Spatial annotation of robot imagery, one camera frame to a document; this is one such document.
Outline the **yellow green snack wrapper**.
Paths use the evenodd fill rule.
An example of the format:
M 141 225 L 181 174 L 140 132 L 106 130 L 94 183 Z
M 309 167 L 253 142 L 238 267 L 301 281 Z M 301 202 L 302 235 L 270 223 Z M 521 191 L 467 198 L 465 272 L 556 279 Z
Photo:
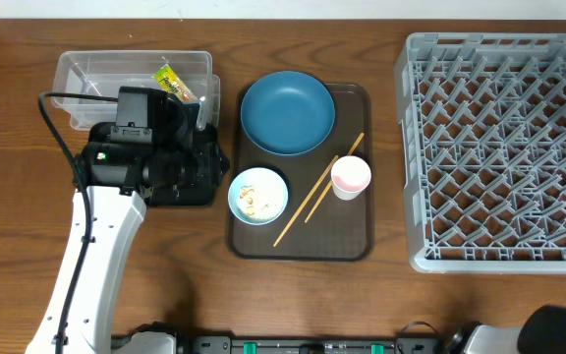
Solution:
M 199 98 L 168 64 L 162 66 L 153 77 L 162 90 L 176 95 L 181 102 L 194 103 L 199 101 Z

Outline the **pink plastic cup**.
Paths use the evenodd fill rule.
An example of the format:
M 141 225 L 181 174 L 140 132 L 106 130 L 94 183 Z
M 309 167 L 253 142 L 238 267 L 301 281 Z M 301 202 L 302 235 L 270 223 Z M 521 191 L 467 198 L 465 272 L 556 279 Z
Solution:
M 333 182 L 333 192 L 337 198 L 343 201 L 350 201 L 363 192 L 371 181 L 371 170 L 369 165 L 360 157 L 343 156 L 337 161 L 339 167 L 336 172 L 336 165 L 331 168 L 331 173 L 337 173 L 337 179 Z

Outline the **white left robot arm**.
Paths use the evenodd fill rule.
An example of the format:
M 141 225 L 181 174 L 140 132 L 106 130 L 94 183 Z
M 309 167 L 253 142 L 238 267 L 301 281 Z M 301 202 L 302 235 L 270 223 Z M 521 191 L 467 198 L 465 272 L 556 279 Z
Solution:
M 116 301 L 128 254 L 151 207 L 207 207 L 229 160 L 213 125 L 193 138 L 196 160 L 206 162 L 195 181 L 127 191 L 89 182 L 74 194 L 72 227 L 45 318 L 29 353 L 111 353 Z

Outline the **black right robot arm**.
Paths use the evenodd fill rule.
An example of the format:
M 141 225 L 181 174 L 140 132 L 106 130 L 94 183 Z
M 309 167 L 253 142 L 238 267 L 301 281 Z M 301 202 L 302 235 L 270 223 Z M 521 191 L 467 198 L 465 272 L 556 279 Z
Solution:
M 566 354 L 566 308 L 544 305 L 522 327 L 465 325 L 444 345 L 451 354 Z

